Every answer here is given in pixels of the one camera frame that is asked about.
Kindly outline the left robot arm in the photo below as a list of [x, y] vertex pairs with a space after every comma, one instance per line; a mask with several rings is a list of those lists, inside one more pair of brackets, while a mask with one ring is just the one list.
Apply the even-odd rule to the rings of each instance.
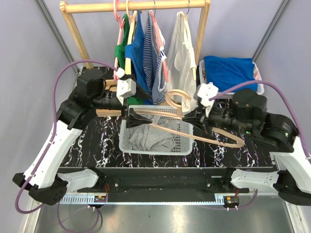
[[151, 99], [134, 75], [123, 75], [117, 82], [117, 91], [113, 92], [106, 88], [101, 70], [84, 70], [69, 98], [61, 103], [56, 123], [40, 154], [25, 172], [14, 175], [13, 182], [21, 190], [27, 190], [34, 200], [46, 205], [55, 205], [65, 194], [80, 189], [102, 191], [105, 174], [98, 169], [90, 167], [66, 174], [58, 173], [58, 169], [73, 142], [97, 115], [96, 111], [120, 110], [125, 114], [129, 97]]

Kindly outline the grey tank top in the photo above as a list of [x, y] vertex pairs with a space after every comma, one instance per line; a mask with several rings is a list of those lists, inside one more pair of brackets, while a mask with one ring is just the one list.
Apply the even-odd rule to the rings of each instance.
[[150, 124], [132, 127], [129, 132], [129, 144], [139, 151], [171, 152], [177, 146], [175, 138], [175, 134]]

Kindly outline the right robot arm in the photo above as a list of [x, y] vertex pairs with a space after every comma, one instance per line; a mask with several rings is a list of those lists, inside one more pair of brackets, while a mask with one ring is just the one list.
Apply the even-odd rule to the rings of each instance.
[[251, 89], [242, 89], [232, 97], [229, 108], [213, 105], [210, 113], [198, 107], [183, 116], [205, 133], [213, 128], [243, 133], [250, 136], [256, 146], [274, 152], [285, 166], [277, 172], [249, 172], [229, 167], [217, 179], [214, 188], [220, 192], [255, 189], [276, 193], [286, 202], [300, 206], [311, 204], [311, 165], [302, 149], [302, 135], [292, 120], [284, 115], [267, 112], [267, 98]]

